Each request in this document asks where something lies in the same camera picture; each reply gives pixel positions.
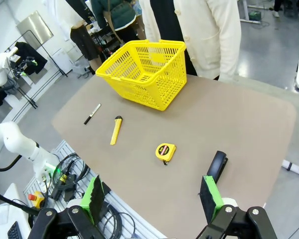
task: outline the tape measure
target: tape measure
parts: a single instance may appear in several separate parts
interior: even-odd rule
[[[159,160],[163,161],[164,165],[167,165],[173,157],[175,150],[175,144],[162,143],[160,146],[157,147],[155,154],[156,157],[159,158]]]

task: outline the green jacket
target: green jacket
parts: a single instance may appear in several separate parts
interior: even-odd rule
[[[125,26],[135,17],[135,11],[130,6],[131,0],[109,0],[114,29]],[[106,27],[103,11],[108,11],[108,0],[91,0],[92,10],[100,28]]]

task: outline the white shoe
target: white shoe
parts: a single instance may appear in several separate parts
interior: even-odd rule
[[[273,11],[273,16],[274,17],[279,17],[279,13],[277,11]]]

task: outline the bag strap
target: bag strap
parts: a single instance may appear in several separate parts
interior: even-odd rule
[[[112,32],[114,33],[114,35],[116,36],[116,38],[119,40],[119,42],[121,44],[124,44],[124,42],[122,41],[122,39],[120,39],[120,37],[117,35],[115,29],[114,29],[114,25],[113,25],[113,22],[112,22],[112,17],[111,17],[111,9],[110,9],[110,0],[108,0],[108,12],[107,14],[104,14],[105,18],[107,19],[108,21],[108,24],[112,30]]]

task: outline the yellow plastic basket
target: yellow plastic basket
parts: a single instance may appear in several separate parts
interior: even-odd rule
[[[187,82],[185,43],[130,41],[96,71],[123,98],[164,111]]]

